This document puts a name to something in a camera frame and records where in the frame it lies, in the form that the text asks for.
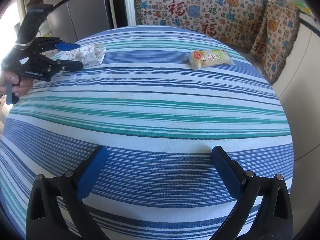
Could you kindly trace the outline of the person's left hand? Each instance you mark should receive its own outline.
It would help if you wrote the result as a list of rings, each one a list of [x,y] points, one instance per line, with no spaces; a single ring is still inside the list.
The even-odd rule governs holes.
[[[32,89],[34,80],[28,77],[22,77],[19,80],[19,77],[11,71],[1,70],[1,86],[0,94],[4,96],[7,94],[7,84],[11,83],[13,85],[12,92],[17,96],[24,96]]]

